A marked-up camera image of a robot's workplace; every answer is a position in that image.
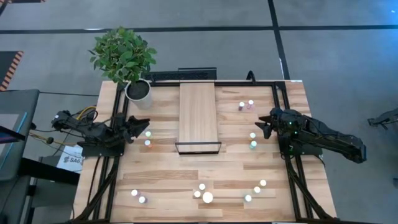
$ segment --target small white cup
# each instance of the small white cup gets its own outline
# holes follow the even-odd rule
[[[248,109],[251,109],[253,107],[253,104],[254,104],[254,101],[249,100]]]
[[[213,194],[211,194],[210,192],[205,192],[203,194],[203,201],[205,203],[210,203],[213,201]]]
[[[146,136],[147,138],[151,138],[151,137],[152,137],[152,133],[151,133],[150,131],[146,131],[146,132],[145,132],[145,136]]]
[[[240,103],[239,103],[238,110],[241,111],[241,110],[243,109],[243,107],[244,107],[244,103],[243,103],[243,102],[240,102]]]
[[[199,184],[199,189],[200,190],[205,190],[206,189],[206,185],[205,184]]]
[[[138,193],[139,193],[138,190],[134,189],[131,191],[131,196],[136,197],[136,196],[138,196]]]
[[[260,180],[260,185],[265,187],[267,185],[267,181],[266,180]]]
[[[258,194],[261,192],[261,189],[260,189],[260,187],[254,187],[253,191],[254,191],[254,193]]]
[[[141,197],[139,197],[138,202],[139,203],[146,203],[147,199],[144,196],[141,196]]]
[[[193,193],[193,196],[195,196],[195,198],[200,198],[200,191],[195,191],[195,193]]]
[[[256,134],[255,133],[250,133],[250,139],[254,139],[256,137]]]
[[[251,141],[250,146],[249,146],[250,149],[255,149],[256,146],[257,146],[257,142],[256,141]]]
[[[152,147],[152,144],[150,143],[150,140],[145,140],[144,144],[145,144],[147,147]]]
[[[244,200],[247,202],[251,202],[251,196],[250,195],[244,196]]]

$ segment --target wooden table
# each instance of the wooden table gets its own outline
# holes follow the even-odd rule
[[[286,86],[290,107],[310,115],[303,83],[286,81]],[[103,82],[96,121],[111,116],[115,92],[114,83]],[[273,133],[270,139],[264,139],[262,131],[254,125],[259,116],[268,115],[274,107],[271,88],[215,88],[218,139],[223,143],[217,155],[178,155],[174,143],[178,137],[179,94],[179,87],[153,87],[151,109],[139,110],[134,103],[129,103],[127,116],[150,118],[153,147],[145,147],[144,135],[126,145],[119,164],[111,222],[294,221],[287,171],[280,158],[276,135]],[[238,111],[238,103],[248,100],[254,100],[254,109]],[[251,132],[257,134],[255,150],[249,148]],[[335,216],[322,163],[315,156],[302,156],[302,160],[309,191],[327,213]],[[86,206],[95,163],[96,158],[84,161],[74,203],[76,215]],[[91,196],[97,189],[101,163],[102,160]],[[267,180],[267,185],[261,193],[253,194],[253,187],[261,179]],[[212,203],[193,198],[200,183],[206,184],[206,191],[213,194]],[[141,191],[148,202],[140,204],[131,196],[132,189]],[[301,214],[305,217],[303,197],[299,189],[297,192]],[[253,196],[252,202],[244,202],[245,194]],[[103,197],[100,218],[104,216],[107,198],[107,195]]]

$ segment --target white pot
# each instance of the white pot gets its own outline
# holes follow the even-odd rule
[[[152,105],[152,92],[150,90],[150,84],[149,84],[149,82],[147,82],[147,80],[144,80],[142,78],[140,78],[139,80],[146,82],[149,86],[149,91],[148,91],[148,94],[146,94],[146,96],[144,96],[143,98],[141,98],[139,100],[133,100],[132,98],[130,98],[127,94],[127,89],[129,88],[131,82],[129,82],[126,85],[126,87],[124,89],[124,94],[126,95],[127,98],[129,98],[129,100],[131,100],[135,105],[137,105],[137,107],[139,109],[144,110],[144,109],[150,108],[150,106]]]

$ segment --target yellow wire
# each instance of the yellow wire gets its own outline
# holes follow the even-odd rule
[[[84,112],[86,112],[87,110],[89,110],[89,109],[96,109],[96,107],[95,106],[88,106],[88,107],[86,107],[83,111],[81,111],[81,113],[79,114],[79,116],[77,116],[77,120],[80,120],[80,118],[81,118],[81,116],[83,115],[83,113]]]

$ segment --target green leaves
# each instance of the green leaves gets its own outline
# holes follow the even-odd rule
[[[126,67],[127,67],[127,68],[131,68],[131,67],[133,67],[133,66],[135,66],[135,65],[137,65],[137,62],[128,62],[128,63],[126,64]]]
[[[142,72],[156,64],[153,57],[156,50],[148,47],[148,42],[133,30],[122,27],[112,30],[102,37],[95,37],[96,45],[89,52],[93,68],[103,70],[102,76],[115,83],[137,81]]]
[[[124,52],[120,57],[127,60],[132,57],[132,52]]]
[[[156,65],[156,60],[153,59],[153,58],[150,58],[150,59],[149,59],[149,62],[150,62],[150,63],[153,63],[154,65]]]
[[[155,49],[153,49],[152,47],[149,47],[147,52],[150,53],[150,54],[156,54],[157,53],[157,51]]]

